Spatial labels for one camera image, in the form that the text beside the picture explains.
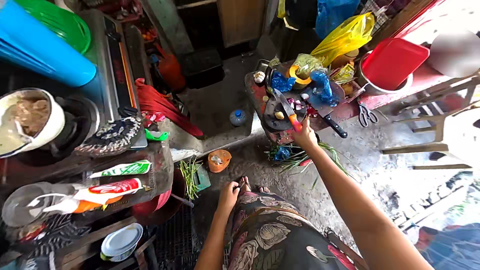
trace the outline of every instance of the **red table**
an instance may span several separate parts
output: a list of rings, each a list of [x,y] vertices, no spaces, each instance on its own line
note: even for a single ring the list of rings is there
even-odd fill
[[[275,68],[283,75],[286,75],[288,68],[292,65],[292,63],[293,61],[288,61],[276,66]],[[258,86],[255,83],[255,81],[253,80],[253,74],[254,73],[248,73],[245,75],[245,86],[247,87],[246,92],[255,108],[255,111],[257,112],[259,118],[262,121],[262,126],[264,127],[265,134],[270,139],[270,141],[278,145],[284,145],[292,142],[293,138],[291,136],[291,133],[293,132],[293,129],[285,130],[279,133],[271,133],[270,131],[265,129],[263,122],[263,113],[265,110],[266,102],[264,102],[262,99],[263,96],[266,95],[265,87]],[[360,99],[367,108],[373,110],[383,105],[389,104],[393,101],[428,89],[437,84],[444,83],[450,79],[450,77],[444,76],[438,73],[436,70],[430,68],[428,65],[423,64],[413,73],[413,84],[409,89],[402,91],[398,94],[388,94],[381,96],[369,96],[368,94],[363,94]],[[332,119],[337,123],[355,117],[358,114],[359,107],[357,102],[355,101],[340,104],[335,107],[333,112],[330,113]],[[315,131],[319,131],[328,127],[328,125],[323,121],[321,117],[310,118],[310,126]]]

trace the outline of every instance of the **knife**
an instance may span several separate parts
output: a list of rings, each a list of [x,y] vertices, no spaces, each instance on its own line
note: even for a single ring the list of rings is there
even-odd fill
[[[307,95],[310,96],[310,98],[307,100],[307,102],[315,109],[317,110],[318,114],[323,118],[323,120],[341,137],[341,138],[346,138],[348,136],[348,133],[345,132],[342,127],[337,124],[332,117],[330,116],[330,113],[333,111],[334,107],[330,107],[330,105],[324,103],[323,101],[320,100],[319,95],[313,94],[313,91],[311,88],[307,88],[303,91],[303,93],[306,93]]]
[[[277,89],[275,89],[275,94],[280,98],[280,102],[282,103],[283,109],[288,115],[288,119],[290,120],[290,123],[293,126],[293,130],[295,130],[295,132],[300,132],[302,125],[297,120],[297,115],[293,111],[292,107],[290,107],[290,104],[288,103],[287,99],[282,94],[282,92],[278,91]]]

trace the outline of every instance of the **garlic clove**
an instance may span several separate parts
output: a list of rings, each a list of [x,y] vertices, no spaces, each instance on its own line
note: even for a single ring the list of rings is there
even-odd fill
[[[283,116],[283,113],[282,113],[281,111],[277,111],[277,112],[275,113],[275,117],[276,117],[277,119],[284,119],[284,118],[285,118],[285,117]]]
[[[259,71],[253,75],[253,79],[255,80],[256,83],[261,83],[265,79],[265,73],[263,71]]]

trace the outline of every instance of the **gas stove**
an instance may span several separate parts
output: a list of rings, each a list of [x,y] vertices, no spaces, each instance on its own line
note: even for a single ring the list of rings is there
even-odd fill
[[[97,105],[101,123],[135,114],[141,116],[121,24],[99,10],[78,15],[92,34],[92,44],[85,57],[97,65],[93,80],[79,90]],[[147,140],[141,135],[133,148],[146,146]]]
[[[138,115],[139,103],[121,25],[98,10],[79,14],[90,28],[92,43],[85,53],[97,66],[93,80],[81,87],[68,87],[10,64],[0,62],[0,96],[20,88],[37,87],[51,93],[65,113],[65,127],[47,145],[0,160],[3,178],[15,186],[68,175],[68,170],[91,159],[72,155],[73,149],[89,138],[101,124]],[[147,146],[144,135],[132,148]]]

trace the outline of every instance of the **hand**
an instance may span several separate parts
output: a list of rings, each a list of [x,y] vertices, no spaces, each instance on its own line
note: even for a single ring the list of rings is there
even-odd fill
[[[216,208],[216,210],[221,214],[226,214],[227,216],[230,215],[230,212],[237,202],[240,192],[239,188],[234,189],[234,187],[237,186],[239,186],[239,183],[229,182],[223,187],[223,190],[220,193],[220,198],[218,199],[218,206]]]
[[[293,139],[303,150],[310,150],[318,147],[318,140],[315,131],[310,127],[310,119],[305,117],[301,122],[302,129],[300,132],[293,132]]]

